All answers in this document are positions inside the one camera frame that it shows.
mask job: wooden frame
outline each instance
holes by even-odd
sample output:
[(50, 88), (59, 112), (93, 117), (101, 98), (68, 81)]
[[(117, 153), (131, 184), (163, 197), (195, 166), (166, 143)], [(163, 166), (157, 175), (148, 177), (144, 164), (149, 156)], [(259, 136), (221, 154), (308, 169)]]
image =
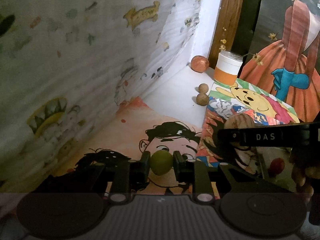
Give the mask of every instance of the wooden frame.
[(220, 46), (231, 50), (236, 36), (243, 0), (221, 0), (219, 16), (209, 53), (210, 67), (215, 68), (220, 52)]

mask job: orange dress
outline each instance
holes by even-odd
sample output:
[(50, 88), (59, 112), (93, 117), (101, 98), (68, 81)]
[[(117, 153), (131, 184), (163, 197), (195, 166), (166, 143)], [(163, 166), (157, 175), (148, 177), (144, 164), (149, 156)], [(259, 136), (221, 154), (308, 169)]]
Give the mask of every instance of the orange dress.
[(308, 7), (296, 0), (285, 13), (282, 40), (270, 44), (258, 53), (262, 66), (252, 59), (244, 66), (240, 75), (242, 80), (276, 95), (274, 76), (271, 74), (274, 70), (285, 68), (295, 74), (306, 74), (309, 78), (308, 88), (290, 86), (284, 100), (293, 106), (304, 122), (312, 122), (320, 111), (320, 76), (315, 69), (320, 33), (308, 47), (308, 56), (302, 54), (307, 44), (309, 26)]

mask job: small brown ball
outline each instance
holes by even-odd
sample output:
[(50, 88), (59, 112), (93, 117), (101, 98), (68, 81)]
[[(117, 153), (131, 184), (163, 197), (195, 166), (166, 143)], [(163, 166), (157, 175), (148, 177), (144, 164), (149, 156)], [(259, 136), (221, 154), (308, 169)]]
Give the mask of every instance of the small brown ball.
[(196, 102), (200, 106), (207, 106), (209, 104), (209, 97), (205, 93), (199, 93)]
[(198, 90), (199, 90), (199, 93), (206, 94), (209, 91), (209, 86), (203, 83), (198, 87)]

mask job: hand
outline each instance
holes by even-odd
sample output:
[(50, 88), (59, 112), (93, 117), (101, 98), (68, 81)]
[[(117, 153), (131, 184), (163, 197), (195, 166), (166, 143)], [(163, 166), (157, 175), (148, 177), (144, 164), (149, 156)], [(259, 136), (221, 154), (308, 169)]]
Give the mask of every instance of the hand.
[(281, 78), (282, 78), (283, 68), (278, 68), (275, 71), (271, 72), (271, 75), (275, 77), (273, 83), (275, 84), (275, 90), (281, 89)]
[(271, 74), (275, 77), (274, 84), (276, 85), (275, 89), (277, 90), (276, 97), (281, 101), (284, 101), (286, 96), (288, 95), (294, 72), (289, 72), (285, 68), (283, 68), (276, 69)]
[[(290, 156), (289, 161), (291, 163), (297, 163), (297, 159), (294, 155)], [(296, 183), (297, 193), (308, 203), (313, 195), (313, 188), (310, 184), (311, 179), (320, 179), (320, 164), (299, 168), (296, 165), (293, 166), (291, 178)]]
[[(281, 89), (282, 73), (283, 68), (278, 68), (271, 73), (275, 77), (273, 83), (275, 84), (276, 91)], [(299, 89), (307, 89), (309, 86), (309, 78), (306, 74), (293, 74), (290, 86)]]

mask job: white wall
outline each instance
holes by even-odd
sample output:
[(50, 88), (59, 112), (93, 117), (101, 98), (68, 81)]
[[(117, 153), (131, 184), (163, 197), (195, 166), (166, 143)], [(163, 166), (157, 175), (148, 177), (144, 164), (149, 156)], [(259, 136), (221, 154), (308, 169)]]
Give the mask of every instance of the white wall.
[(201, 0), (200, 23), (194, 35), (191, 57), (209, 56), (213, 34), (216, 29), (221, 0)]

